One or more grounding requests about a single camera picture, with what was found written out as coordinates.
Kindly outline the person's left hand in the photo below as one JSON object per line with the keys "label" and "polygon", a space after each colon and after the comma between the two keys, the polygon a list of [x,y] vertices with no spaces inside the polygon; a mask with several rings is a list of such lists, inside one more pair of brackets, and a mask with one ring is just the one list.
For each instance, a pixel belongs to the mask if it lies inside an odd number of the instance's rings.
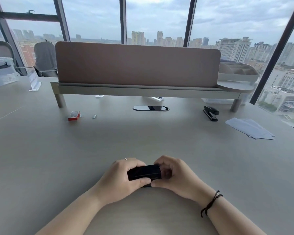
{"label": "person's left hand", "polygon": [[130,188],[127,172],[146,164],[136,158],[115,161],[94,186],[94,193],[101,206],[124,199],[138,188]]}

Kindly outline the person's right hand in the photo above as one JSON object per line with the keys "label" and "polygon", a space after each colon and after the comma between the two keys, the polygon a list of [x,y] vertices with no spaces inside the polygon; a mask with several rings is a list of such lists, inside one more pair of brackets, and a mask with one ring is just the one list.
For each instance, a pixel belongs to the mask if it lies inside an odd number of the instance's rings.
{"label": "person's right hand", "polygon": [[170,179],[169,189],[177,195],[203,205],[211,197],[211,190],[181,159],[162,155],[154,164],[161,168],[161,179]]}

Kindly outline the small black stapler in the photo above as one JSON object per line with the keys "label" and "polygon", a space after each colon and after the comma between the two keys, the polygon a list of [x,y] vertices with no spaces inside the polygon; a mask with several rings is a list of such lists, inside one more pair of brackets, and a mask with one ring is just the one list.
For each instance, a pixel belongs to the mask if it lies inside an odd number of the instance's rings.
{"label": "small black stapler", "polygon": [[161,179],[161,168],[159,164],[135,167],[127,172],[128,180],[133,181],[140,178],[150,178],[151,181]]}

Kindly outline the person's right forearm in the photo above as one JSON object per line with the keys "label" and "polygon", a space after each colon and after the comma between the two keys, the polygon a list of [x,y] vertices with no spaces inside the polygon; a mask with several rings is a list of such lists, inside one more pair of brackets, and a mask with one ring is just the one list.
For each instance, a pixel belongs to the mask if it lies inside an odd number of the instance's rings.
{"label": "person's right forearm", "polygon": [[267,235],[228,202],[219,190],[211,189],[211,197],[201,206],[200,216],[208,217],[219,235]]}

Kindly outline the person's left forearm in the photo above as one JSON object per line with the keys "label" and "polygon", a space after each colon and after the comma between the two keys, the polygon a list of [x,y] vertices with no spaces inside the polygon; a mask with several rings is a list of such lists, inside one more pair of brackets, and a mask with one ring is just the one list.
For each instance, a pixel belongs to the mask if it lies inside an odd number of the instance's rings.
{"label": "person's left forearm", "polygon": [[83,235],[95,215],[104,206],[98,195],[98,187],[92,187],[35,235]]}

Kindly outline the large black stapler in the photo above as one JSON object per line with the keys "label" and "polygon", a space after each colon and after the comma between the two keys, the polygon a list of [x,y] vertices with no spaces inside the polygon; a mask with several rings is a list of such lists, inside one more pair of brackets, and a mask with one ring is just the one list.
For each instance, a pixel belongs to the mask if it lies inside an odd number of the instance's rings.
{"label": "large black stapler", "polygon": [[216,115],[219,115],[219,110],[215,109],[211,106],[204,106],[203,112],[206,114],[206,116],[212,121],[217,122],[218,119],[216,118]]}

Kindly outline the grey desk shelf riser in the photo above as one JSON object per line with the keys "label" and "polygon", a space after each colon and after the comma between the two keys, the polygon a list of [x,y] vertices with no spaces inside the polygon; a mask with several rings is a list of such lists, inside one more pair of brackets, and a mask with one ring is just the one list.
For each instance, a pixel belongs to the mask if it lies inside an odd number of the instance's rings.
{"label": "grey desk shelf riser", "polygon": [[171,97],[171,98],[206,98],[233,99],[231,112],[237,112],[243,94],[250,94],[253,86],[236,81],[218,81],[216,87],[168,87],[168,86],[132,86],[105,84],[74,84],[51,82],[59,108],[65,107],[64,94],[111,95],[138,97]]}

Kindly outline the white envelopes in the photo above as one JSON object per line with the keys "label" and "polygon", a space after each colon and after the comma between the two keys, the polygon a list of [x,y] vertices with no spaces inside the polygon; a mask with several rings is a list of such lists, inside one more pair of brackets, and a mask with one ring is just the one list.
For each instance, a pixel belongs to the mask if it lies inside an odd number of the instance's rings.
{"label": "white envelopes", "polygon": [[250,138],[275,140],[275,135],[252,119],[232,118],[225,122],[228,126],[239,130]]}

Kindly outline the beige desk divider panel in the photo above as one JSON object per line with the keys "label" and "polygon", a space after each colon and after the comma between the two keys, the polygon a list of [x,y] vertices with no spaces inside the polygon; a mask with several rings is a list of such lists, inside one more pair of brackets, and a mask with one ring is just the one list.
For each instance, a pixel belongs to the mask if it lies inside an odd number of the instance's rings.
{"label": "beige desk divider panel", "polygon": [[57,42],[61,83],[216,87],[217,49]]}

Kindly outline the grey desk organiser tray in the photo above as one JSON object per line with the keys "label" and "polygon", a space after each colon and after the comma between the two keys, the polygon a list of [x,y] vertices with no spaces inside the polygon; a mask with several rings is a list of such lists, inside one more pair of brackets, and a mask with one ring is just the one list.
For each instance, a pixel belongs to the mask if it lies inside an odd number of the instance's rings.
{"label": "grey desk organiser tray", "polygon": [[259,73],[245,63],[220,62],[218,81],[256,82]]}

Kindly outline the clear acrylic sign holder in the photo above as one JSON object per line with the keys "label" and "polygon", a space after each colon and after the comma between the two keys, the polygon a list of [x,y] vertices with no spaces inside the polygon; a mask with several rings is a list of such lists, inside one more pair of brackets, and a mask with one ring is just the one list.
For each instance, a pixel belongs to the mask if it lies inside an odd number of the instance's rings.
{"label": "clear acrylic sign holder", "polygon": [[38,74],[36,73],[35,70],[28,73],[27,79],[30,82],[30,88],[29,88],[30,92],[38,91],[40,89],[42,82],[39,81]]}

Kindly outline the clear plastic storage box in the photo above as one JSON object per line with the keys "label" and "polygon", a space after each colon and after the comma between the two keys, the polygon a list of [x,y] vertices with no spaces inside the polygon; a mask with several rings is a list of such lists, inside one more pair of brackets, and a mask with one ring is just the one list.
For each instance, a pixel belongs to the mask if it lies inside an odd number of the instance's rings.
{"label": "clear plastic storage box", "polygon": [[0,57],[0,87],[18,81],[20,74],[15,70],[12,58]]}

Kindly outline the grey mesh office chair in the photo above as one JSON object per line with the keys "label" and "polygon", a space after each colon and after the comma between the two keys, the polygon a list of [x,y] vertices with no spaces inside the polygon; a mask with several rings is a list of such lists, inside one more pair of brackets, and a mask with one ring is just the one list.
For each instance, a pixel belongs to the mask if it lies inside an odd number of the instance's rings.
{"label": "grey mesh office chair", "polygon": [[14,68],[15,70],[21,75],[26,76],[27,74],[24,74],[16,65],[16,59],[14,55],[14,51],[11,47],[11,45],[8,42],[0,41],[0,57],[4,58],[12,58],[14,62]]}

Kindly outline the dark window frame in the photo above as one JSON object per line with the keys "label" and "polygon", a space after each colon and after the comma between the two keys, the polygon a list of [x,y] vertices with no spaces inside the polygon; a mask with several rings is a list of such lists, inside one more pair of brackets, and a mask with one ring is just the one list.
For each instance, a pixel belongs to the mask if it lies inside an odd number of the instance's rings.
{"label": "dark window frame", "polygon": [[210,48],[237,63],[265,40],[273,50],[265,53],[264,87],[293,30],[294,0],[0,0],[0,40],[18,67],[30,66],[34,43],[45,39]]}

